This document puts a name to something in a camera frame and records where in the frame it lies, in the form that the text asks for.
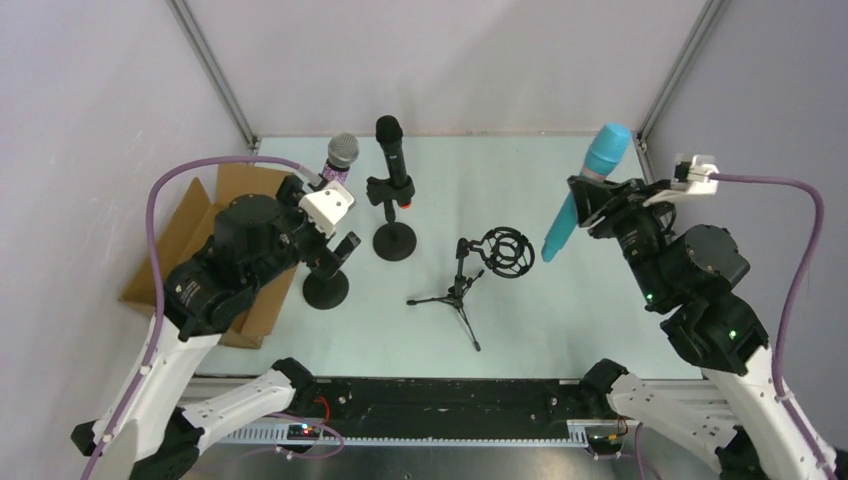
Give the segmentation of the black round-base mic stand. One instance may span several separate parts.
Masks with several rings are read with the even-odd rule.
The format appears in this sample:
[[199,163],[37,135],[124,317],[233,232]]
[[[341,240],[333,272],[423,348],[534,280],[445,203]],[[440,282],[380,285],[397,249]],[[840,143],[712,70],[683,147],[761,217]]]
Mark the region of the black round-base mic stand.
[[307,265],[302,294],[306,303],[317,310],[338,307],[349,293],[349,280],[340,264]]

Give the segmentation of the teal blue microphone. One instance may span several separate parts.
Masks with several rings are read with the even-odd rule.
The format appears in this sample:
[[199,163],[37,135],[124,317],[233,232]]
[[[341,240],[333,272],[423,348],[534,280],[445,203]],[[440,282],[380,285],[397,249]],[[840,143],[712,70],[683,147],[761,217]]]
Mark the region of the teal blue microphone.
[[[619,165],[631,142],[632,133],[627,127],[618,123],[605,124],[589,145],[578,176],[604,181]],[[544,262],[555,258],[577,225],[576,202],[569,192],[544,238],[541,249]]]

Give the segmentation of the black tripod shock-mount stand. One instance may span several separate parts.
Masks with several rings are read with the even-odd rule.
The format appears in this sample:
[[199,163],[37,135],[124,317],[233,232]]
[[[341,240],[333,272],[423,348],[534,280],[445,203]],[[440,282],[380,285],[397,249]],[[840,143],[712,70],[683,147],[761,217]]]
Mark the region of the black tripod shock-mount stand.
[[[483,262],[483,269],[476,275],[468,276],[464,272],[466,259],[472,254],[478,254]],[[465,297],[475,282],[486,272],[503,279],[513,280],[526,275],[535,263],[535,248],[531,241],[515,228],[500,226],[487,231],[479,240],[461,237],[457,240],[455,259],[456,272],[452,285],[447,293],[438,297],[409,299],[407,306],[426,303],[441,303],[452,307],[464,323],[476,352],[482,347],[474,334],[465,311]]]

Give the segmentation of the purple glitter microphone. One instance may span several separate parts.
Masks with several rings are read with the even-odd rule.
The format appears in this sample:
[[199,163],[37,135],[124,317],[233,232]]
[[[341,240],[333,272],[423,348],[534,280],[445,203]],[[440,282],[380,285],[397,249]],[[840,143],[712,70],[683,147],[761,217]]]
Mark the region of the purple glitter microphone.
[[327,181],[344,184],[359,153],[359,141],[353,134],[343,132],[333,136],[328,142],[327,158],[321,176]]

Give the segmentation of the brown cardboard box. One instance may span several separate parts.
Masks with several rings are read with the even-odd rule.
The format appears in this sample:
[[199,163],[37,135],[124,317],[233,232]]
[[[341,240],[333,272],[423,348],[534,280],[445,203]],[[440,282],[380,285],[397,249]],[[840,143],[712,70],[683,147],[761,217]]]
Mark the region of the brown cardboard box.
[[[162,273],[190,258],[213,233],[216,214],[241,195],[276,194],[287,173],[246,164],[224,164],[217,169],[215,197],[193,179],[164,231],[156,236]],[[290,268],[265,286],[251,309],[236,318],[220,344],[240,349],[261,348],[274,329],[297,269]]]

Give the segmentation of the black orange-ring microphone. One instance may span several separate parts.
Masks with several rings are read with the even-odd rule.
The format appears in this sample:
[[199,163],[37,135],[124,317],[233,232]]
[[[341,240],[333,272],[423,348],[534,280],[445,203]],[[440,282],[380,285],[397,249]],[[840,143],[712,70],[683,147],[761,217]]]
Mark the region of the black orange-ring microphone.
[[389,173],[389,183],[400,196],[397,204],[402,209],[411,206],[415,194],[414,183],[408,174],[403,152],[403,129],[396,117],[383,115],[375,124],[375,138],[379,144]]

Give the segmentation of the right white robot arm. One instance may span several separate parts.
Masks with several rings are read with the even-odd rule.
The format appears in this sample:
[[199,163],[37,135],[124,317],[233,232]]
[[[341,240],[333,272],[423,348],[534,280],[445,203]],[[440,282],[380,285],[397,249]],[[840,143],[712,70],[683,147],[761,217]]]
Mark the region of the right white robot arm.
[[771,340],[735,286],[749,272],[730,233],[699,224],[673,235],[661,219],[675,211],[671,181],[621,183],[573,176],[578,223],[615,239],[645,298],[662,316],[677,355],[721,393],[731,419],[693,410],[604,359],[584,377],[614,413],[689,451],[723,479],[843,479],[847,454],[803,413]]

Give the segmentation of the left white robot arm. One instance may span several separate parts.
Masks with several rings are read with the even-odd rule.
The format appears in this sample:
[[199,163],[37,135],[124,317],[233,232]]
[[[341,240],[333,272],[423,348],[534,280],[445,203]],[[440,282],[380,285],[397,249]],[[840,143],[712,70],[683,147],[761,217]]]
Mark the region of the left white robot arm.
[[304,412],[317,402],[314,376],[291,358],[217,397],[185,406],[180,398],[202,360],[264,287],[299,264],[322,282],[340,275],[358,237],[346,235],[335,249],[328,244],[353,205],[353,195],[337,181],[305,193],[301,181],[288,176],[275,196],[233,200],[217,214],[199,251],[168,275],[155,274],[154,316],[124,393],[101,418],[72,432],[87,458],[85,476],[114,468],[121,479],[177,479],[241,427]]

